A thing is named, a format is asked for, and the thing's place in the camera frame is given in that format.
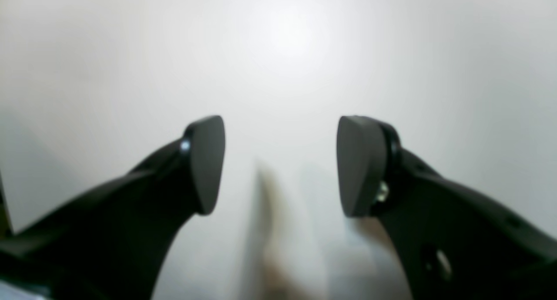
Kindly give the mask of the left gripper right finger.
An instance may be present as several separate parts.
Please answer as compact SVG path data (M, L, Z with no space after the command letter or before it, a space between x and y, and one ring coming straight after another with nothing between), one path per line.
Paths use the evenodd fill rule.
M378 219L416 300L554 300L557 243L519 214L404 149L390 124L342 116L346 217Z

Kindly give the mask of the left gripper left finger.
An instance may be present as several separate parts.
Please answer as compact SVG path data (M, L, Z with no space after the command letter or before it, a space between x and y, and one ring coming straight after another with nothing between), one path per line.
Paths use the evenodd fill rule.
M219 115L1 240L3 300L149 300L177 233L217 203Z

